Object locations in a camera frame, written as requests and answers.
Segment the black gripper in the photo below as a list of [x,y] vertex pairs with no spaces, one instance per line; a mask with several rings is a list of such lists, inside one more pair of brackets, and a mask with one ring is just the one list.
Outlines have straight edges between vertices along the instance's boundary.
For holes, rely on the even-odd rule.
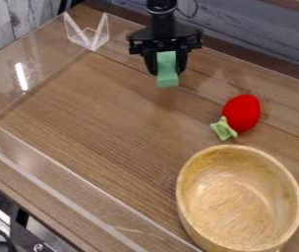
[[140,54],[151,75],[157,75],[156,52],[175,51],[177,73],[187,68],[188,51],[201,47],[201,31],[184,25],[175,13],[152,13],[149,25],[126,35],[128,52]]

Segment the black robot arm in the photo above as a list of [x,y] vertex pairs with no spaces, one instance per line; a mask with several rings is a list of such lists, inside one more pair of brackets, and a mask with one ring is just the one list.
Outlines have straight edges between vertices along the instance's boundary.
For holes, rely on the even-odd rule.
[[180,74],[187,68],[188,54],[201,47],[201,30],[180,23],[175,12],[177,0],[147,0],[149,26],[129,33],[128,53],[139,54],[151,75],[159,75],[159,54],[172,52],[173,70]]

